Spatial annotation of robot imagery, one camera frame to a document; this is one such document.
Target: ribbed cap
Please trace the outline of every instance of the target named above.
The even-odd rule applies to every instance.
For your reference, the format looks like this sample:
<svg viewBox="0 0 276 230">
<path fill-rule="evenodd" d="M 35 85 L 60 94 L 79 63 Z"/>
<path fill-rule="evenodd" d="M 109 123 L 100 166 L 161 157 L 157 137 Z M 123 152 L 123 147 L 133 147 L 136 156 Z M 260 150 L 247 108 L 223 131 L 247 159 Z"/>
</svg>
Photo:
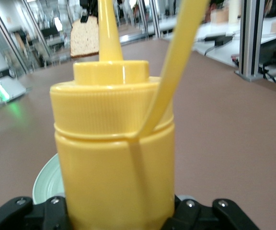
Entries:
<svg viewBox="0 0 276 230">
<path fill-rule="evenodd" d="M 148 65 L 134 61 L 123 66 L 101 62 L 74 65 L 75 80 L 53 85 L 50 90 L 56 131 L 83 139 L 121 138 L 137 132 L 160 82 L 159 77 L 148 77 L 145 63 Z M 105 78 L 111 79 L 110 84 L 102 81 Z M 156 129 L 172 121 L 170 105 Z"/>
</svg>

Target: mustard bottle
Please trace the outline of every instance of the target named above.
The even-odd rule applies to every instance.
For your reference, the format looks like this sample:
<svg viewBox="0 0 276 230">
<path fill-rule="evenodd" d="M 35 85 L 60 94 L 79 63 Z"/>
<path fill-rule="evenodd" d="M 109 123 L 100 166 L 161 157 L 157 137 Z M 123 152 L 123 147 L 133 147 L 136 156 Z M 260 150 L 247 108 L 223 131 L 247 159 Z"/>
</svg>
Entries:
<svg viewBox="0 0 276 230">
<path fill-rule="evenodd" d="M 160 78 L 123 60 L 112 1 L 98 2 L 100 61 L 75 63 L 74 80 L 50 90 L 69 217 L 75 230 L 158 230 L 174 211 L 172 104 L 133 135 Z"/>
</svg>

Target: tabletop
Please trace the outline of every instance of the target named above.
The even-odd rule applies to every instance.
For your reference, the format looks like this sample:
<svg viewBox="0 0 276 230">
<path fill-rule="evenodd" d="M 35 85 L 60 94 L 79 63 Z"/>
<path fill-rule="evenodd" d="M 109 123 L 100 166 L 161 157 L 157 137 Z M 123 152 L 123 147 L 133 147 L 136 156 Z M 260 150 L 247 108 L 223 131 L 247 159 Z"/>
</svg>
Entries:
<svg viewBox="0 0 276 230">
<path fill-rule="evenodd" d="M 158 76 L 164 40 L 122 47 Z M 97 60 L 98 56 L 84 58 Z M 0 206 L 32 196 L 37 175 L 57 152 L 51 85 L 73 79 L 73 61 L 20 78 L 29 90 L 0 107 Z M 175 193 L 210 206 L 235 201 L 262 230 L 276 229 L 276 84 L 246 82 L 235 68 L 193 52 L 174 96 Z"/>
</svg>

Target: bread slice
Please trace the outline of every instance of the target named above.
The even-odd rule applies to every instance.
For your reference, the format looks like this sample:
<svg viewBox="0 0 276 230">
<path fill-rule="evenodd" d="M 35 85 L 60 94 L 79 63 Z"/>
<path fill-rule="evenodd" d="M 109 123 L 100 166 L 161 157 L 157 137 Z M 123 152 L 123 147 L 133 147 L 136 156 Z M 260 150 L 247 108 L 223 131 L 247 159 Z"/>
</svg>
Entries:
<svg viewBox="0 0 276 230">
<path fill-rule="evenodd" d="M 72 24 L 70 37 L 71 58 L 82 58 L 99 53 L 99 25 L 97 17 L 89 16 L 86 23 Z"/>
</svg>

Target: yellow plastic strip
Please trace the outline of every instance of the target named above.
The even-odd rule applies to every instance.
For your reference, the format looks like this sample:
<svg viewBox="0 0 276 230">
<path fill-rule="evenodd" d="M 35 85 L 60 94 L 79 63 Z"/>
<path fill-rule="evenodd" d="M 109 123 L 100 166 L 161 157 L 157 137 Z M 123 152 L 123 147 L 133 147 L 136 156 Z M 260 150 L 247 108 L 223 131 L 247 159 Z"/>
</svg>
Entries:
<svg viewBox="0 0 276 230">
<path fill-rule="evenodd" d="M 140 131 L 128 138 L 148 135 L 158 124 L 173 97 L 190 57 L 196 31 L 202 22 L 208 0 L 182 0 L 171 41 L 161 70 L 161 83 Z"/>
<path fill-rule="evenodd" d="M 112 0 L 98 0 L 99 61 L 123 60 Z"/>
</svg>

